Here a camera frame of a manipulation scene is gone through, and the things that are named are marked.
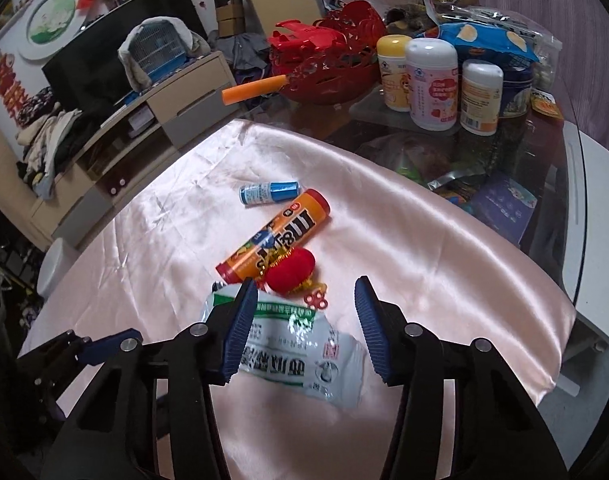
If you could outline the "round green wall picture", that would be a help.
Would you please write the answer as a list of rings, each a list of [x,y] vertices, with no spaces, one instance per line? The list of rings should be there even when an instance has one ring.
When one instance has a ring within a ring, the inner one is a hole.
[[[39,0],[24,18],[20,55],[31,62],[50,58],[73,40],[85,18],[78,0]]]

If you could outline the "clear plastic container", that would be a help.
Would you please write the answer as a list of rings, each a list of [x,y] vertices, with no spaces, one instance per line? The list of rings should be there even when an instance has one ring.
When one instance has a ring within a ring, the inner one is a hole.
[[[501,11],[485,6],[447,6],[441,13],[442,18],[450,21],[470,21],[503,28],[521,36],[535,52],[538,61],[533,69],[533,84],[539,90],[553,89],[559,55],[563,44],[551,32],[524,15],[513,11]]]

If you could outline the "red plush lantern ornament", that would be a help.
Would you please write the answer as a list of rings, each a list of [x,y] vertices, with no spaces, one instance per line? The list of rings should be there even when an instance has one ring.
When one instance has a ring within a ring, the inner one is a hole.
[[[266,292],[282,297],[301,295],[313,310],[326,310],[327,285],[318,280],[317,260],[310,250],[295,247],[277,255],[260,274],[259,283]]]

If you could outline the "beige TV cabinet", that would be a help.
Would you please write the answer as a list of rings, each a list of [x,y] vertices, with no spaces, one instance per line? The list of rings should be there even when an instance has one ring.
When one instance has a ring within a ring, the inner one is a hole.
[[[30,220],[46,244],[62,238],[74,247],[105,226],[109,217],[190,148],[237,115],[221,92],[235,79],[220,51],[188,63],[122,106],[39,198]]]

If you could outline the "white green medicine pouch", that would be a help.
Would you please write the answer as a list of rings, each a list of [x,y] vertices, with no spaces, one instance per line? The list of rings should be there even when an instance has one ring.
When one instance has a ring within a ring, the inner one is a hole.
[[[239,368],[340,408],[356,408],[365,350],[326,316],[259,292]]]

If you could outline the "pile of clothes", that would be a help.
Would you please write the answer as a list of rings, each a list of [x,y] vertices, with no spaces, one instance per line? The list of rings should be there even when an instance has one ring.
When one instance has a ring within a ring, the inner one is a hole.
[[[24,151],[18,174],[41,200],[54,196],[55,178],[70,151],[67,142],[74,138],[74,128],[82,125],[82,116],[82,110],[64,110],[50,87],[20,107],[16,141]]]

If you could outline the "red plastic basket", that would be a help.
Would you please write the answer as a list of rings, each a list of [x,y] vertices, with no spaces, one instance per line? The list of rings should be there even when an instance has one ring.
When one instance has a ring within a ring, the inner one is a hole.
[[[307,25],[277,23],[268,38],[272,74],[285,75],[280,94],[298,103],[352,101],[379,81],[376,44],[386,35],[381,16],[355,0]]]

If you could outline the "blue chip bag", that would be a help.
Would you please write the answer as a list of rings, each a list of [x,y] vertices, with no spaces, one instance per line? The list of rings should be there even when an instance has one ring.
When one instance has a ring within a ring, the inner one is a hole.
[[[422,37],[441,39],[457,50],[460,61],[480,58],[483,61],[538,61],[533,48],[516,32],[502,27],[471,22],[443,23],[423,32]]]

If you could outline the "orange-label white canister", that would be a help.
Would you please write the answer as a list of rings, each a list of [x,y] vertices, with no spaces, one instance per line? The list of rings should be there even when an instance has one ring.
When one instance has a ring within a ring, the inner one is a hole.
[[[497,132],[503,90],[503,72],[498,65],[467,60],[461,77],[461,126],[477,136]]]

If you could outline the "blue cookie tin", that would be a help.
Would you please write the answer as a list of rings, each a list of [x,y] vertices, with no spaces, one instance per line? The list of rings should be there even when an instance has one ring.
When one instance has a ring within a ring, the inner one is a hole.
[[[500,114],[502,119],[521,117],[527,113],[533,88],[533,63],[525,58],[502,58],[503,89]]]

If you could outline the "small blue bottle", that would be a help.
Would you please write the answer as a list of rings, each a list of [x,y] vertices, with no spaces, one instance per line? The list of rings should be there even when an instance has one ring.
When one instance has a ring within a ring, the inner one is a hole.
[[[296,198],[300,188],[297,181],[245,184],[239,188],[238,197],[245,206],[278,204]]]

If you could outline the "pink satin cloth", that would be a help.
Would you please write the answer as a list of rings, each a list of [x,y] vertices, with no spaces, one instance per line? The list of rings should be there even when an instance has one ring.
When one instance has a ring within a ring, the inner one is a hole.
[[[440,339],[485,337],[538,405],[559,376],[576,310],[523,252],[444,198],[355,154],[233,120],[178,159],[109,222],[58,284],[21,353],[74,330],[133,327],[166,340],[201,319],[216,265],[280,205],[245,208],[243,183],[296,179],[329,202],[307,241],[327,285],[326,318],[364,344],[355,281]],[[353,410],[245,372],[212,388],[232,479],[378,479],[401,388],[365,357]]]

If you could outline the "blue bird cage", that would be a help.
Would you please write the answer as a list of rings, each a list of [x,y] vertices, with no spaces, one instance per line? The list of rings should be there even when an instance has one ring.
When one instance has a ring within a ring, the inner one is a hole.
[[[155,16],[129,32],[118,58],[134,92],[143,92],[191,58],[211,52],[208,42],[179,18]]]

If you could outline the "orange-handled tool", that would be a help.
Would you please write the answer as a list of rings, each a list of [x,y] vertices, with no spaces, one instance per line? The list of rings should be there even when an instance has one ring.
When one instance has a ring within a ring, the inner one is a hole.
[[[221,92],[222,102],[229,106],[249,99],[263,96],[264,94],[280,91],[288,84],[286,75],[278,75],[255,81],[247,84],[238,84],[235,87],[226,88]]]

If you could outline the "white folding lap desk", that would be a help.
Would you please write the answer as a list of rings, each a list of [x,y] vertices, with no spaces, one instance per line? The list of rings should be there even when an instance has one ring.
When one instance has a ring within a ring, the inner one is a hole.
[[[562,284],[576,308],[565,362],[609,348],[609,151],[572,122],[563,129],[567,221]]]

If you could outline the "orange candy tube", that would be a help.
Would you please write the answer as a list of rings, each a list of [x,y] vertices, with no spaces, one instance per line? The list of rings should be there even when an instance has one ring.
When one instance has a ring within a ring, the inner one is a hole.
[[[236,252],[216,266],[226,284],[260,278],[278,256],[286,255],[323,226],[331,206],[314,188],[307,188],[254,234]]]

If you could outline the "yellow-lid canister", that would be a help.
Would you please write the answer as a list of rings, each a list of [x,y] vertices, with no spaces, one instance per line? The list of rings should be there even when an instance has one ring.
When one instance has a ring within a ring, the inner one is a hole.
[[[387,35],[376,44],[379,71],[381,72],[384,101],[390,110],[408,113],[409,75],[405,48],[411,41],[405,35]]]

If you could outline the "pink-label white canister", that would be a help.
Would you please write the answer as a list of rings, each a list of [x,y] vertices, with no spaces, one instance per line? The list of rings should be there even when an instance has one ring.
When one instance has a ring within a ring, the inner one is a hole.
[[[457,122],[459,61],[457,50],[437,38],[412,39],[405,47],[412,122],[442,132]]]

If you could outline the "blue booklet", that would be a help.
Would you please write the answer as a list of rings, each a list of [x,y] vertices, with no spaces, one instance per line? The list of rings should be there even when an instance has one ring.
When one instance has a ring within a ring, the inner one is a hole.
[[[527,188],[496,172],[469,201],[473,216],[515,246],[521,244],[538,200]]]

